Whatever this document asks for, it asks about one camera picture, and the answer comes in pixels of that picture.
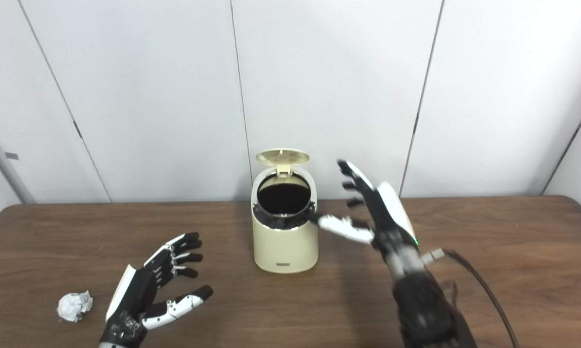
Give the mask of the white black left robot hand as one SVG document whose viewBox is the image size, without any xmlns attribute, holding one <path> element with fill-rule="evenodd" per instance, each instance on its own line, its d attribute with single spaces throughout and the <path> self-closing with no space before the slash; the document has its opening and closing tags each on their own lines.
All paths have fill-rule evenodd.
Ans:
<svg viewBox="0 0 581 348">
<path fill-rule="evenodd" d="M 174 299 L 154 301 L 158 290 L 176 277 L 198 277 L 199 273 L 184 263 L 201 262 L 203 256 L 194 253 L 201 246 L 199 233 L 185 233 L 165 242 L 142 267 L 129 264 L 112 295 L 99 347 L 139 348 L 149 331 L 179 319 L 206 302 L 214 293 L 210 286 Z"/>
</svg>

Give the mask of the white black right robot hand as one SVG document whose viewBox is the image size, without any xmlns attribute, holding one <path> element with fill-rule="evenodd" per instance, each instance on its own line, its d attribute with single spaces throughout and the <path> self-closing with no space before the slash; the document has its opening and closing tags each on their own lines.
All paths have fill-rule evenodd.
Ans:
<svg viewBox="0 0 581 348">
<path fill-rule="evenodd" d="M 348 207 L 363 205 L 367 208 L 374 226 L 367 222 L 337 217 L 331 214 L 312 213 L 308 220 L 324 231 L 333 232 L 346 239 L 372 245 L 383 256 L 404 247 L 419 250 L 410 218 L 396 191 L 386 181 L 373 185 L 368 178 L 350 161 L 338 160 L 341 173 L 350 177 L 345 181 L 345 189 L 359 192 L 362 198 L 347 202 Z"/>
</svg>

